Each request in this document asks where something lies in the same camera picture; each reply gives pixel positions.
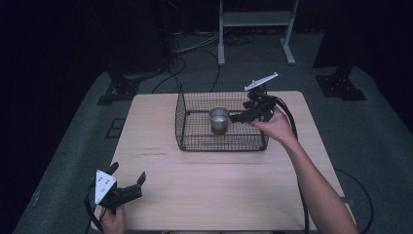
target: black curtain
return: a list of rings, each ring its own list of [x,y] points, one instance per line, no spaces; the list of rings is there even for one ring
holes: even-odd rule
[[[413,130],[413,3],[336,0],[314,67],[351,63],[376,82]]]

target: wire cage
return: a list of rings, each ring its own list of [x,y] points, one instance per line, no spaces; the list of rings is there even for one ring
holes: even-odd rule
[[[243,103],[248,100],[243,84],[216,84],[214,92],[205,91],[209,84],[179,86],[175,112],[175,136],[183,151],[263,151],[268,145],[268,136],[248,124],[230,123],[225,134],[212,131],[209,112],[214,107],[226,108],[230,114],[245,111]]]

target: black cable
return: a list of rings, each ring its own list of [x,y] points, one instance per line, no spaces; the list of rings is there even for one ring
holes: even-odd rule
[[[363,190],[365,196],[367,197],[367,201],[368,201],[368,204],[369,204],[369,206],[370,206],[370,219],[368,220],[367,225],[366,225],[366,226],[364,227],[364,229],[360,232],[360,234],[365,234],[365,233],[367,233],[367,231],[370,229],[371,224],[373,223],[373,219],[374,219],[373,202],[372,202],[372,200],[371,200],[370,195],[369,195],[368,192],[367,192],[367,189],[365,189],[365,187],[362,185],[362,183],[361,183],[360,181],[358,181],[354,176],[350,175],[349,173],[347,173],[347,172],[345,172],[345,171],[343,171],[343,170],[337,169],[337,168],[334,168],[334,171],[339,172],[339,173],[342,173],[342,174],[350,177],[353,181],[355,181],[355,182],[358,184],[358,186]]]
[[[200,50],[200,49],[194,49],[194,50],[190,50],[190,51],[183,52],[183,53],[180,53],[180,54],[185,55],[185,54],[194,53],[194,52],[208,53],[208,54],[212,55],[216,60],[216,66],[218,67],[218,71],[216,73],[215,80],[212,83],[212,87],[210,88],[210,91],[209,91],[210,93],[212,93],[213,89],[215,88],[216,83],[218,82],[219,75],[221,73],[221,67],[218,65],[218,57],[213,52],[210,52],[210,51],[207,51],[207,50]]]
[[[100,215],[100,217],[99,217],[99,221],[102,221],[104,215],[106,214],[106,211],[107,211],[107,209],[105,208],[104,211],[103,211],[103,213],[102,213],[102,214]]]
[[[258,96],[268,96],[266,94],[255,94]],[[295,121],[294,121],[294,117],[292,117],[291,112],[288,110],[288,107],[286,106],[285,102],[279,98],[279,97],[275,97],[275,101],[276,104],[279,105],[282,110],[285,112],[288,120],[289,120],[289,125],[291,126],[291,130],[294,133],[295,137],[298,139],[298,134],[297,134],[297,128],[295,126]],[[300,183],[297,180],[297,184],[298,184],[298,191],[300,192],[300,198],[301,198],[301,204],[303,205],[303,212],[304,212],[304,233],[308,234],[310,233],[310,216],[309,216],[309,210],[307,207],[307,203],[306,200],[304,199],[304,194],[301,190],[301,186]]]
[[[169,77],[165,78],[163,81],[161,81],[161,82],[152,90],[152,93],[151,93],[151,94],[155,94],[155,91],[156,91],[162,84],[164,84],[168,79],[170,79],[170,78],[172,78],[172,77],[175,78],[175,82],[177,82],[177,83],[180,84],[179,80],[176,78],[176,75],[179,74],[180,72],[182,72],[182,71],[185,69],[185,67],[186,67],[186,61],[185,61],[183,58],[179,58],[179,57],[177,57],[177,59],[179,59],[179,60],[181,60],[181,61],[183,62],[182,68],[179,69],[178,72],[172,73],[171,76],[169,76]]]

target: black stand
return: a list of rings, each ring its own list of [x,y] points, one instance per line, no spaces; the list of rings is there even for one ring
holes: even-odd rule
[[[317,82],[327,98],[342,100],[366,100],[361,90],[356,89],[349,79],[353,66],[339,65],[333,75],[318,75]]]
[[[104,96],[100,96],[97,105],[110,105],[113,101],[133,100],[137,94],[140,82],[155,77],[160,74],[160,71],[155,72],[136,72],[133,79],[126,78],[125,72],[121,69],[109,69],[110,79],[112,82],[106,90]]]

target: white metal rack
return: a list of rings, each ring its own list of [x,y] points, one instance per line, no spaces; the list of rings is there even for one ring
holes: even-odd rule
[[[288,64],[294,65],[295,59],[289,49],[288,42],[291,36],[292,26],[297,13],[299,0],[294,0],[291,11],[279,12],[236,12],[224,13],[223,0],[219,3],[219,43],[218,43],[218,64],[225,64],[224,56],[224,27],[225,26],[274,26],[286,25],[285,38],[281,39]]]

